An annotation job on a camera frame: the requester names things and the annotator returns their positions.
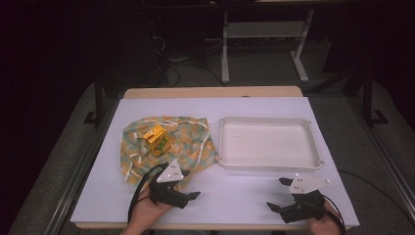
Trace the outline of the black metal stand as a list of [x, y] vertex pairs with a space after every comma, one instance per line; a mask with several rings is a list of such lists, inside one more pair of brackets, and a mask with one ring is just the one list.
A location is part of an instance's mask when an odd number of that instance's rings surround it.
[[381, 110], [372, 109], [373, 74], [369, 69], [363, 72], [362, 117], [373, 127], [375, 124], [387, 124], [388, 120]]
[[103, 101], [103, 85], [99, 78], [94, 82], [94, 100], [95, 100], [95, 110], [89, 112], [84, 119], [84, 123], [93, 124], [97, 128], [104, 115], [104, 101]]

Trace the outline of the white plastic tray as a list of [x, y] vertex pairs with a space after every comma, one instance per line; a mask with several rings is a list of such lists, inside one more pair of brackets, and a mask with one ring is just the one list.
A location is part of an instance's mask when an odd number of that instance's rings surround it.
[[323, 160], [304, 118], [224, 117], [218, 163], [255, 171], [315, 171]]

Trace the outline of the wooden table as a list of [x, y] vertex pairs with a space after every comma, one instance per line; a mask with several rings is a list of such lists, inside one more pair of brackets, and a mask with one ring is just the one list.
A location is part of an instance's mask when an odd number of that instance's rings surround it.
[[[215, 144], [225, 117], [304, 118], [311, 122], [323, 165], [308, 175], [329, 179], [322, 193], [335, 202], [347, 228], [359, 224], [313, 110], [296, 86], [187, 87], [130, 89], [120, 100], [109, 130], [84, 185], [71, 222], [82, 229], [122, 228], [135, 191], [121, 177], [120, 135], [132, 121], [149, 116], [206, 118]], [[293, 200], [281, 177], [295, 171], [255, 171], [214, 164], [191, 178], [188, 191], [201, 192], [185, 209], [171, 209], [157, 230], [303, 230], [305, 222], [285, 223], [267, 202]]]

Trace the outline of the person's left hand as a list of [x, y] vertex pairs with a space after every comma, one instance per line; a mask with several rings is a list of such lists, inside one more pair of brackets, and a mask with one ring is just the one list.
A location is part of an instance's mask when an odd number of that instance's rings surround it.
[[153, 203], [149, 198], [150, 193], [150, 189], [146, 188], [139, 194], [138, 203], [134, 206], [128, 226], [148, 229], [162, 215], [171, 209], [170, 205]]

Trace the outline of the aluminium frame rail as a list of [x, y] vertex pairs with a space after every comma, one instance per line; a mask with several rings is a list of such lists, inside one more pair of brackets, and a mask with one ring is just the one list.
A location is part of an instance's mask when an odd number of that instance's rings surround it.
[[90, 168], [94, 164], [102, 141], [114, 117], [119, 99], [104, 102], [101, 120], [93, 117], [95, 101], [81, 99], [75, 107], [51, 157], [45, 165], [49, 198], [54, 199], [46, 228], [42, 235], [60, 235]]
[[384, 163], [392, 185], [404, 204], [402, 210], [405, 212], [405, 217], [415, 228], [415, 193], [409, 187], [409, 184], [393, 160], [392, 155], [375, 130], [375, 125], [388, 124], [389, 122], [380, 110], [369, 112], [369, 119], [366, 119], [357, 99], [354, 97], [347, 97], [346, 99]]

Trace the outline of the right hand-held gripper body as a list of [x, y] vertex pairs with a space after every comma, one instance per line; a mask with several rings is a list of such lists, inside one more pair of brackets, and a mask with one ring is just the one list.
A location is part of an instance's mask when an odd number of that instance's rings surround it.
[[329, 185], [329, 179], [297, 174], [289, 187], [289, 192], [294, 198], [290, 206], [280, 208], [280, 215], [286, 223], [300, 221], [309, 218], [320, 219], [326, 213], [324, 209], [325, 199], [320, 189]]

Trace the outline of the orange green patterned cloth bag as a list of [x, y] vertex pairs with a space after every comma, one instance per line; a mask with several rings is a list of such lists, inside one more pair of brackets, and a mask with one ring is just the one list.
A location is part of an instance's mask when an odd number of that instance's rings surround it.
[[[156, 154], [150, 149], [150, 136], [156, 126], [165, 131], [168, 151]], [[177, 159], [182, 170], [189, 170], [178, 185], [183, 189], [194, 173], [215, 163], [218, 154], [205, 117], [145, 117], [127, 125], [120, 139], [120, 169], [124, 180], [137, 186], [153, 166]]]

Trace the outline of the person's right hand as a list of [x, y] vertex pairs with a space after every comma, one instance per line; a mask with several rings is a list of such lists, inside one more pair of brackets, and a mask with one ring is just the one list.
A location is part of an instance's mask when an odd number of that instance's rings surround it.
[[332, 213], [336, 219], [325, 214], [320, 219], [310, 218], [307, 221], [308, 229], [311, 235], [345, 235], [340, 228], [338, 221], [341, 220], [340, 214], [332, 207], [329, 201], [325, 201], [324, 209]]

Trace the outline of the white metal desk frame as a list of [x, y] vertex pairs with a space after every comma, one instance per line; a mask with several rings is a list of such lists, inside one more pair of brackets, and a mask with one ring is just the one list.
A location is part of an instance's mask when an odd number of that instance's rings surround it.
[[237, 38], [297, 38], [298, 47], [291, 51], [291, 58], [303, 83], [308, 82], [308, 76], [301, 61], [301, 52], [311, 26], [315, 10], [310, 9], [303, 21], [287, 22], [241, 22], [228, 21], [228, 13], [224, 13], [222, 27], [221, 79], [223, 83], [230, 82], [228, 61], [228, 40]]

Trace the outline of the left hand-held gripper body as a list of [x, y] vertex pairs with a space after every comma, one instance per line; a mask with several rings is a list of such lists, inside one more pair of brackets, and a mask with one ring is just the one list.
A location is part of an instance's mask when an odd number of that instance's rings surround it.
[[176, 208], [184, 209], [189, 197], [174, 189], [184, 178], [178, 160], [173, 160], [169, 165], [163, 166], [150, 183], [150, 200], [154, 203], [163, 203]]

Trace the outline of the yellow drink carton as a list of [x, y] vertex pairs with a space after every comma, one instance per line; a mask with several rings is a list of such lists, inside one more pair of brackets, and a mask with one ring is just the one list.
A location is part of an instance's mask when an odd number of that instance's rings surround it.
[[148, 153], [155, 157], [160, 157], [171, 148], [171, 141], [164, 127], [157, 124], [147, 131], [143, 138], [146, 143]]

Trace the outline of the white table mat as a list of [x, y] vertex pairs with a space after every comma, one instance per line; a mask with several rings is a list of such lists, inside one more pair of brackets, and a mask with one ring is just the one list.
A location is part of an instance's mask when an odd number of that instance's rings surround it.
[[345, 186], [305, 97], [123, 99], [71, 216], [83, 229], [121, 228], [134, 187], [120, 172], [121, 131], [146, 117], [206, 118], [226, 164], [196, 173], [186, 191], [199, 197], [185, 209], [171, 209], [155, 228], [166, 230], [302, 230], [303, 221], [285, 223], [269, 205], [294, 200], [280, 178], [296, 175], [325, 180], [328, 196], [345, 220], [359, 224]]

